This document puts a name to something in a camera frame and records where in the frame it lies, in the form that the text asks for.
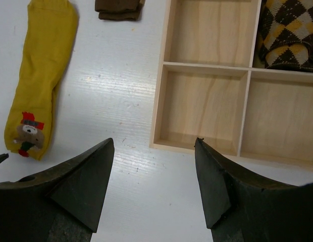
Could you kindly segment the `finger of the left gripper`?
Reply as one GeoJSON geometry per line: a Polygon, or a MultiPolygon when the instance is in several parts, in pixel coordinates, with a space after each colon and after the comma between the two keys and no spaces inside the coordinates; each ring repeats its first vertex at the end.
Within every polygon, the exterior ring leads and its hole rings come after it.
{"type": "Polygon", "coordinates": [[[0,155],[0,164],[5,161],[9,157],[8,153],[4,153],[0,155]]]}

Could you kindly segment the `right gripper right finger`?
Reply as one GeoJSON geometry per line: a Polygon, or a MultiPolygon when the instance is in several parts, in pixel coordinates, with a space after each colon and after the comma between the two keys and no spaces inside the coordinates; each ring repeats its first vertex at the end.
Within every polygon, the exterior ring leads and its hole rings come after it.
{"type": "Polygon", "coordinates": [[[195,141],[205,222],[214,241],[313,241],[313,183],[285,184],[195,141]]]}

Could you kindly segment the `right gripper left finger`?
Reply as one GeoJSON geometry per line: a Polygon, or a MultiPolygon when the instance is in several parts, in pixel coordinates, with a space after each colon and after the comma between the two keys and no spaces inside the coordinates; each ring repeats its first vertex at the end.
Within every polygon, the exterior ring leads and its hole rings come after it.
{"type": "Polygon", "coordinates": [[[0,241],[90,241],[113,159],[108,138],[47,170],[0,183],[0,241]]]}

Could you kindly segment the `yellow bear sock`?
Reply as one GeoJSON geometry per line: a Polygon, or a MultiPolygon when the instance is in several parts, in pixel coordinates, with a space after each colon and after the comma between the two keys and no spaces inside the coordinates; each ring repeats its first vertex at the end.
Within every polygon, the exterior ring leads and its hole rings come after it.
{"type": "Polygon", "coordinates": [[[6,148],[40,160],[54,130],[60,81],[69,64],[79,16],[69,1],[31,1],[19,81],[8,115],[6,148]]]}

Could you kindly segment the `dark brown argyle sock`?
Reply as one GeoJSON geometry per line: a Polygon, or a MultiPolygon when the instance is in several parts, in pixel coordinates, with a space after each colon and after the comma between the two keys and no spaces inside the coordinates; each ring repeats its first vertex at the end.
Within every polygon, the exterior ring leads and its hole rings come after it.
{"type": "Polygon", "coordinates": [[[263,1],[256,47],[266,69],[313,73],[313,1],[263,1]]]}

